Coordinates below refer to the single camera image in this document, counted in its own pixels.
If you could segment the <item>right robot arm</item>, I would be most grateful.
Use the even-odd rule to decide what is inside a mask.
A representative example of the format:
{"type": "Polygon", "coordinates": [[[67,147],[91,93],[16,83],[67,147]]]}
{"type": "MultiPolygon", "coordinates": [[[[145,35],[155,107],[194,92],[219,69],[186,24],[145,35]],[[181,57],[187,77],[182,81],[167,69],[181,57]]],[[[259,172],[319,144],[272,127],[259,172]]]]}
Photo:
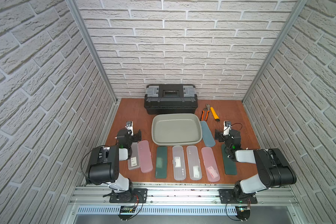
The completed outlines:
{"type": "Polygon", "coordinates": [[[223,158],[236,163],[256,165],[257,174],[237,181],[233,189],[220,189],[222,202],[256,204],[256,193],[274,187],[295,184],[297,175],[278,148],[242,149],[240,131],[226,128],[215,130],[215,139],[223,143],[223,158]]]}

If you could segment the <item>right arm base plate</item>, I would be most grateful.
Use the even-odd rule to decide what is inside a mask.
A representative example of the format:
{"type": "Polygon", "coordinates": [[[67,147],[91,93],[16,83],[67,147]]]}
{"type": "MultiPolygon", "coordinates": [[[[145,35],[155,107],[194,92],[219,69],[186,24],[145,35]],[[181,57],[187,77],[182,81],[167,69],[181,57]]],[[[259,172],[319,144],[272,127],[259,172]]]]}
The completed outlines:
{"type": "Polygon", "coordinates": [[[234,189],[219,189],[220,201],[222,204],[242,203],[242,204],[257,204],[255,194],[245,194],[234,189]]]}

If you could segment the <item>light blue pencil case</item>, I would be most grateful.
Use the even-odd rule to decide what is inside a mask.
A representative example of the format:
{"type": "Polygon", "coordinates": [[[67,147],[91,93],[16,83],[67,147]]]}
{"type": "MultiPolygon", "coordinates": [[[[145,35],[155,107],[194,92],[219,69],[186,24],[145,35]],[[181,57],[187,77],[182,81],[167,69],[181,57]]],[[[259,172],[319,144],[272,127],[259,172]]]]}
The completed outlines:
{"type": "Polygon", "coordinates": [[[206,121],[200,121],[202,128],[203,141],[206,147],[215,146],[216,142],[206,121]]]}

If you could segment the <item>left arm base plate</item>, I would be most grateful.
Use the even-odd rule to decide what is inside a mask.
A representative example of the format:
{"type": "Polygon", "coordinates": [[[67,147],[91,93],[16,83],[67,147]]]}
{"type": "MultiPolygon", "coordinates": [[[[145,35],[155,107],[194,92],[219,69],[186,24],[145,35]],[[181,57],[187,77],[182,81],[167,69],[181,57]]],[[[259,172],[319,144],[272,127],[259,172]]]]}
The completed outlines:
{"type": "Polygon", "coordinates": [[[108,196],[110,203],[146,203],[148,189],[138,188],[132,191],[115,193],[112,191],[108,196]]]}

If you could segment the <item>pink pencil case with label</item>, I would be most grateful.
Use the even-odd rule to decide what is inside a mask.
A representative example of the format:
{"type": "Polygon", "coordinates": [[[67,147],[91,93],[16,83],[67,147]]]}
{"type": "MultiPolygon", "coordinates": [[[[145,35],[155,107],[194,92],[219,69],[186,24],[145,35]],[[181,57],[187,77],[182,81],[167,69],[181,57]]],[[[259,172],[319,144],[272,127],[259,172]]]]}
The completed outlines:
{"type": "Polygon", "coordinates": [[[219,181],[220,175],[212,148],[203,147],[202,156],[208,180],[210,182],[219,181]]]}

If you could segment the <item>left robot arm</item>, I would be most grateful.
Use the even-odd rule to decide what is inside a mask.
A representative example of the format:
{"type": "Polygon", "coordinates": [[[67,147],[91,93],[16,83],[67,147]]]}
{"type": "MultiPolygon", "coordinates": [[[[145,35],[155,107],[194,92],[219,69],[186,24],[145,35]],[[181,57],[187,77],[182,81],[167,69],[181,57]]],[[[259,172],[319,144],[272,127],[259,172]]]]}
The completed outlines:
{"type": "Polygon", "coordinates": [[[137,165],[137,157],[133,156],[132,145],[141,140],[141,131],[134,134],[132,130],[121,129],[116,136],[116,144],[102,145],[93,148],[84,157],[89,156],[85,170],[81,170],[89,184],[106,184],[115,194],[132,193],[132,181],[119,172],[120,161],[130,161],[137,165]]]}

